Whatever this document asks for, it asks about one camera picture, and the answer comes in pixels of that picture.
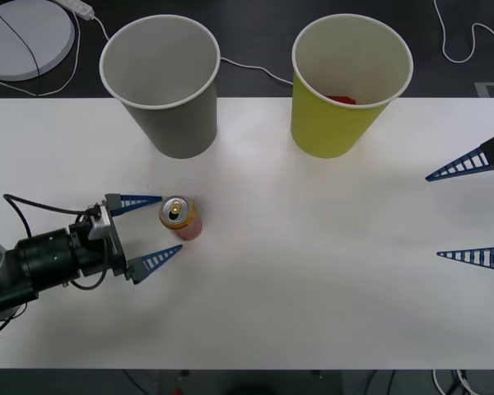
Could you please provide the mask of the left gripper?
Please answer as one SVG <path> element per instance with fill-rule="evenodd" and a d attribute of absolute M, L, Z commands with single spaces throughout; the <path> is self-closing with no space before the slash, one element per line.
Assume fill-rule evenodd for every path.
<path fill-rule="evenodd" d="M 162 196 L 107 193 L 105 200 L 88 207 L 85 214 L 77 216 L 75 222 L 68 227 L 70 248 L 76 266 L 76 272 L 69 282 L 77 284 L 80 277 L 100 273 L 97 284 L 101 284 L 111 270 L 115 276 L 125 274 L 127 280 L 137 285 L 173 258 L 183 248 L 182 244 L 126 262 L 113 219 L 162 201 Z"/>

